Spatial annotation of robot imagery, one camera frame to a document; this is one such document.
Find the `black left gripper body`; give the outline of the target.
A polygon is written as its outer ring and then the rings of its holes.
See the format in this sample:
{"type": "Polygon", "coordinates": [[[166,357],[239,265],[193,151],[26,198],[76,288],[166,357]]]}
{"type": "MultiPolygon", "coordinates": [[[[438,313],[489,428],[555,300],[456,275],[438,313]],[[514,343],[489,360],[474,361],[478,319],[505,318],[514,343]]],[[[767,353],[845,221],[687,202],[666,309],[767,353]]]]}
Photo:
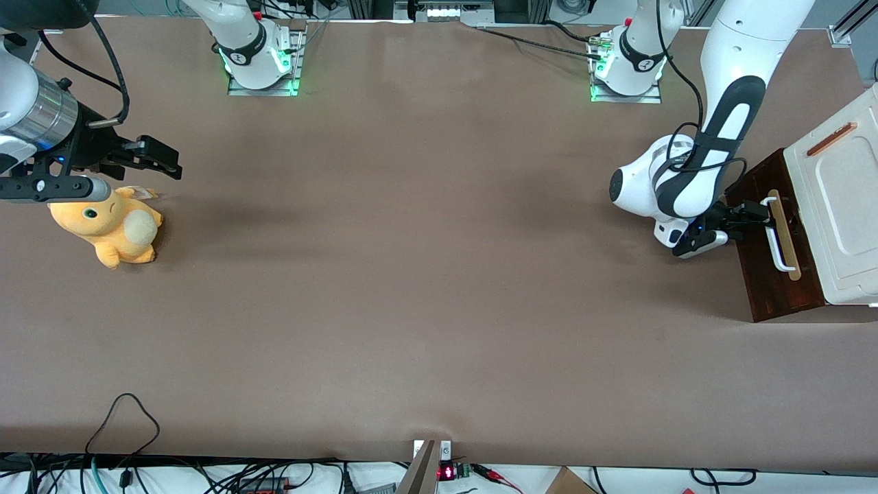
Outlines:
{"type": "Polygon", "coordinates": [[[709,232],[722,232],[728,238],[740,242],[744,238],[743,204],[728,206],[716,201],[702,215],[693,219],[689,225],[689,241],[706,238],[709,232]]]}

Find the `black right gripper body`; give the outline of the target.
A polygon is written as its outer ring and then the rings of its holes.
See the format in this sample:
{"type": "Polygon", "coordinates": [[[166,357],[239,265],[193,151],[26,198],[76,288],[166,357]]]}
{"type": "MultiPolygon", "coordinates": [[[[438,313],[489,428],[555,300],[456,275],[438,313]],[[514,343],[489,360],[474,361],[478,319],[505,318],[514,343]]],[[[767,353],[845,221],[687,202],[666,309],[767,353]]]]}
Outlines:
{"type": "Polygon", "coordinates": [[[134,151],[126,149],[130,140],[120,137],[113,128],[93,129],[88,123],[102,118],[90,108],[79,109],[71,134],[50,150],[40,151],[29,160],[29,172],[48,172],[51,163],[61,163],[62,175],[72,169],[102,173],[122,180],[125,169],[142,169],[134,151]]]}

